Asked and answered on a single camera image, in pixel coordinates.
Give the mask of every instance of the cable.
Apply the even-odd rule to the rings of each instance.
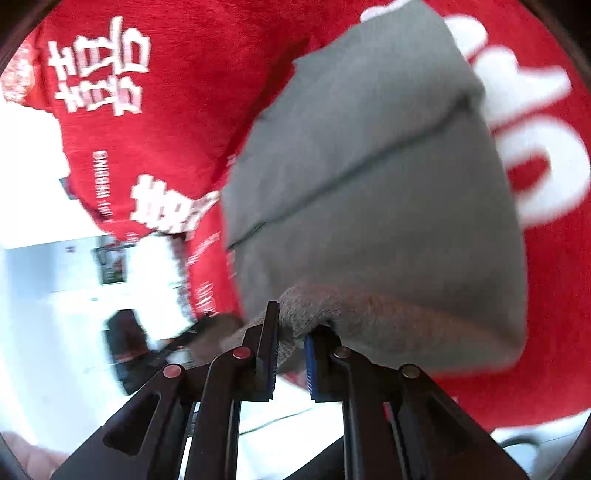
[[[310,407],[310,408],[307,408],[305,410],[299,411],[298,413],[292,413],[290,415],[286,415],[285,417],[280,417],[278,419],[268,421],[267,423],[263,423],[262,425],[259,425],[258,427],[254,427],[253,429],[250,429],[250,430],[247,430],[245,432],[239,433],[238,436],[241,437],[242,435],[246,435],[247,433],[256,432],[257,430],[261,430],[261,429],[263,429],[265,427],[268,427],[269,425],[272,425],[275,422],[278,422],[280,420],[290,419],[290,418],[295,417],[297,415],[301,415],[302,413],[306,413],[307,411],[310,411],[312,409],[314,409],[314,407]]]

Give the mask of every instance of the person's hand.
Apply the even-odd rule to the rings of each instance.
[[[13,432],[3,432],[2,437],[33,480],[49,480],[53,472],[68,458],[65,453],[33,446]]]

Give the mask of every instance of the white printed logo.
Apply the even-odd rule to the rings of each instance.
[[[73,44],[76,62],[72,47],[62,48],[60,54],[57,42],[48,43],[48,65],[55,68],[59,81],[59,91],[54,96],[57,100],[64,100],[68,112],[76,112],[79,108],[86,108],[91,112],[103,105],[112,105],[115,116],[125,112],[141,113],[142,87],[137,86],[131,77],[119,78],[119,75],[123,72],[150,71],[150,38],[144,37],[137,28],[128,28],[122,35],[122,24],[121,16],[111,19],[109,38],[89,40],[80,35],[76,37]],[[139,47],[137,62],[134,62],[132,44]],[[108,49],[110,55],[101,58],[100,48]],[[83,80],[77,86],[68,86],[66,83],[69,76],[79,75],[85,78],[105,67],[111,67],[111,75],[105,80],[97,83]]]
[[[205,252],[205,250],[207,250],[207,248],[210,245],[213,245],[218,240],[220,240],[220,232],[211,234],[203,242],[201,242],[195,249],[193,255],[191,255],[187,259],[187,267],[190,267],[191,265],[197,263],[199,261],[199,258],[201,258],[201,255],[203,255],[203,253]]]
[[[204,282],[195,288],[195,313],[216,312],[216,301],[213,298],[213,283]]]
[[[130,220],[165,233],[192,234],[201,218],[220,199],[220,192],[215,190],[191,200],[176,190],[166,190],[166,182],[143,174],[138,177],[137,185],[131,187],[131,197],[135,199],[135,211]]]
[[[397,0],[368,8],[361,21],[396,10],[408,3]],[[488,42],[485,27],[467,15],[445,18],[458,49],[466,59]],[[544,225],[575,209],[585,199],[591,181],[589,155],[580,135],[563,121],[534,115],[501,131],[501,126],[537,109],[552,105],[571,92],[567,73],[560,66],[523,68],[510,49],[490,46],[471,61],[486,89],[481,113],[494,137],[506,170],[543,155],[549,171],[535,185],[515,196],[523,228]]]

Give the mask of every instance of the gray towel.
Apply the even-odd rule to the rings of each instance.
[[[247,317],[280,299],[282,361],[329,321],[388,366],[514,362],[521,233],[483,87],[443,20],[413,0],[295,66],[222,195]]]

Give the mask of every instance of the red shirt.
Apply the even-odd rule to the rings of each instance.
[[[37,105],[61,123],[73,190],[120,239],[197,227],[196,310],[239,305],[217,203],[228,157],[288,81],[291,60],[384,8],[374,2],[63,0],[37,31],[36,85],[46,90]],[[485,427],[577,413],[591,406],[589,93],[517,0],[427,3],[486,86],[483,114],[515,190],[530,288],[518,365],[440,383]]]

